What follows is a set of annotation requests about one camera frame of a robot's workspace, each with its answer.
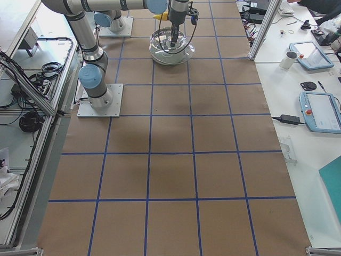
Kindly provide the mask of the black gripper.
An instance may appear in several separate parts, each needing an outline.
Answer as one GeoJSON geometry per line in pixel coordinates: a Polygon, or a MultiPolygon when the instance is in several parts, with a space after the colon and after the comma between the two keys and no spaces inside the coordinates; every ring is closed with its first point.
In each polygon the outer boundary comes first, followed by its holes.
{"type": "Polygon", "coordinates": [[[171,43],[170,46],[174,47],[178,40],[178,32],[179,32],[180,24],[172,23],[171,26],[171,43]]]}

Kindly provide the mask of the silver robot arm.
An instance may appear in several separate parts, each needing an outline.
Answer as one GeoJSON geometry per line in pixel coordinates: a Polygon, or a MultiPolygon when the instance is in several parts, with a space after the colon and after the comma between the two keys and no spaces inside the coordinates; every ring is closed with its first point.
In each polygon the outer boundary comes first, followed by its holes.
{"type": "Polygon", "coordinates": [[[78,78],[88,96],[88,104],[94,110],[108,111],[113,104],[114,93],[104,81],[108,56],[99,46],[86,19],[87,12],[103,14],[119,19],[122,11],[149,10],[153,14],[168,13],[171,22],[171,44],[175,45],[180,25],[190,16],[196,25],[199,12],[191,1],[43,1],[51,11],[65,16],[83,53],[86,63],[78,78]]]}
{"type": "Polygon", "coordinates": [[[119,32],[125,27],[120,10],[96,11],[94,13],[94,21],[101,27],[108,28],[113,33],[119,32]]]}

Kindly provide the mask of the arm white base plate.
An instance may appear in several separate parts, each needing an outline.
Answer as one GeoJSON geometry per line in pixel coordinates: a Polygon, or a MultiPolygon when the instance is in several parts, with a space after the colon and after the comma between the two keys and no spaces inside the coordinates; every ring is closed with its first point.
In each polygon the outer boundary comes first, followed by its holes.
{"type": "Polygon", "coordinates": [[[119,117],[121,102],[123,98],[123,84],[106,84],[107,91],[100,98],[88,97],[83,90],[82,98],[79,103],[77,117],[79,118],[100,118],[100,117],[119,117]]]}
{"type": "Polygon", "coordinates": [[[133,17],[120,17],[109,27],[100,27],[100,37],[131,37],[133,17]]]}

